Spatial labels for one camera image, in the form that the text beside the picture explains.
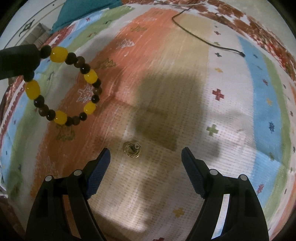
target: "beaded bracelet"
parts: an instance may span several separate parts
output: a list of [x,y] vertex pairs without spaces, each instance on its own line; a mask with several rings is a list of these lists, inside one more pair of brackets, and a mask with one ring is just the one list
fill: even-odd
[[75,53],[68,53],[64,47],[57,46],[52,49],[49,45],[43,46],[40,50],[40,57],[43,59],[50,57],[52,62],[65,62],[68,65],[73,64],[76,68],[80,68],[80,72],[84,75],[86,82],[93,85],[94,95],[91,97],[91,101],[84,106],[83,112],[79,115],[69,117],[64,112],[60,110],[54,111],[44,104],[44,97],[40,94],[39,84],[33,79],[34,72],[24,74],[24,81],[27,82],[25,86],[26,94],[29,99],[34,101],[34,106],[38,108],[39,115],[42,117],[46,116],[49,121],[54,121],[59,125],[65,124],[66,126],[76,126],[80,121],[85,121],[87,115],[95,111],[96,103],[100,100],[99,95],[102,93],[101,81],[96,72],[91,69],[89,64],[85,63],[85,59],[82,56],[76,56]]

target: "teal pillow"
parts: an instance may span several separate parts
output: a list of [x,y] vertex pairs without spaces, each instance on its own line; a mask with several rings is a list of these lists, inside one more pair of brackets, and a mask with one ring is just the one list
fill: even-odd
[[121,5],[121,0],[66,0],[57,21],[52,26],[51,34],[92,12]]

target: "white cable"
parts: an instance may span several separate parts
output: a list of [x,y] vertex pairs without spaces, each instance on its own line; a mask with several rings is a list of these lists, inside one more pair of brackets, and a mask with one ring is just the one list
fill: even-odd
[[159,2],[159,3],[166,4],[166,5],[169,5],[169,6],[185,7],[185,6],[196,6],[196,5],[200,5],[200,4],[206,3],[209,0],[205,0],[203,2],[195,3],[195,4],[180,4],[180,5],[179,4],[169,4],[169,3],[165,3],[165,2],[162,2],[162,1],[159,1],[159,0],[154,0],[154,1]]

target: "red cross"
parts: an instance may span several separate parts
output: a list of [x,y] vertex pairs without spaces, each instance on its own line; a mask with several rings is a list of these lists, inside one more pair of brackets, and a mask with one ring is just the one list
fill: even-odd
[[213,95],[216,96],[216,100],[220,101],[220,98],[224,99],[224,95],[221,94],[221,90],[217,89],[217,91],[213,90]]

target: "jewelry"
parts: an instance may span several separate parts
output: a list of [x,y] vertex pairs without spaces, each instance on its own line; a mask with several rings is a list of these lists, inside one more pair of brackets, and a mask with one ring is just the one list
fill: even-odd
[[80,121],[85,121],[87,115],[92,114],[96,109],[96,103],[100,101],[100,94],[102,93],[101,81],[98,78],[96,72],[91,69],[89,64],[85,63],[85,59],[82,56],[76,56],[75,53],[68,53],[67,49],[64,47],[54,47],[53,49],[49,46],[43,46],[40,50],[40,57],[45,59],[50,57],[50,60],[55,63],[65,62],[68,65],[74,65],[76,68],[80,68],[80,72],[84,75],[84,79],[87,83],[92,84],[94,87],[93,96],[91,101],[88,102],[84,108],[83,112],[79,115],[69,117],[64,112],[57,110],[54,111],[49,109],[46,104],[44,104],[44,97],[40,94],[40,87],[36,80],[34,80],[34,71],[28,74],[24,74],[24,81],[27,82],[25,86],[25,91],[29,99],[34,101],[34,106],[38,108],[40,116],[46,116],[49,121],[54,121],[59,125],[78,125]]

